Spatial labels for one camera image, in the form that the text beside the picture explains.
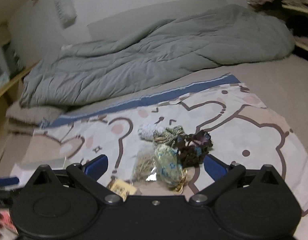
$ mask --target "beige bed sheet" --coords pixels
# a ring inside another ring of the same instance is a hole
[[[210,80],[226,73],[232,73],[241,82],[246,83],[267,107],[285,117],[308,152],[308,61],[295,55],[272,62],[246,63],[201,70],[167,84],[84,106],[69,114],[92,113],[113,103],[185,86],[193,82]],[[19,161],[20,156],[25,155],[24,149],[27,149],[29,139],[28,137],[25,139],[24,136],[14,135],[11,138],[13,145],[22,144],[22,147],[9,146],[6,148],[0,163],[0,175],[8,175],[14,162]]]

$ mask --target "star print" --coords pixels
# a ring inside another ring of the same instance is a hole
[[[103,149],[102,147],[97,146],[95,149],[93,149],[93,152],[98,153],[102,149]]]

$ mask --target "gray blanket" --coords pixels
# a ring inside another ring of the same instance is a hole
[[[293,48],[292,35],[277,18],[228,5],[161,20],[118,41],[65,46],[25,78],[20,104],[86,105],[204,68],[280,59]]]

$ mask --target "pillow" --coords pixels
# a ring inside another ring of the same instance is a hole
[[[5,116],[27,124],[40,125],[43,120],[52,122],[65,111],[53,106],[37,106],[31,108],[21,108],[19,101],[13,103],[8,108]]]

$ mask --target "blue fabric border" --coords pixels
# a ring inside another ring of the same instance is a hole
[[[108,106],[105,109],[99,110],[97,112],[91,114],[84,114],[84,115],[61,115],[57,118],[52,124],[43,125],[43,127],[52,128],[58,127],[61,125],[69,124],[76,122],[83,118],[90,118],[92,116],[100,115],[100,114],[110,114],[122,110],[127,110],[131,108],[136,108],[138,106],[150,106],[155,105],[163,101],[168,101],[175,99],[181,95],[186,93],[197,93],[215,86],[224,85],[224,84],[236,84],[240,83],[240,81],[232,74],[226,74],[219,78],[202,81],[202,82],[195,82],[185,87],[180,87],[177,89],[167,90],[161,93],[156,93],[153,95],[146,95],[140,98],[132,99],[130,101],[121,102],[115,105]]]

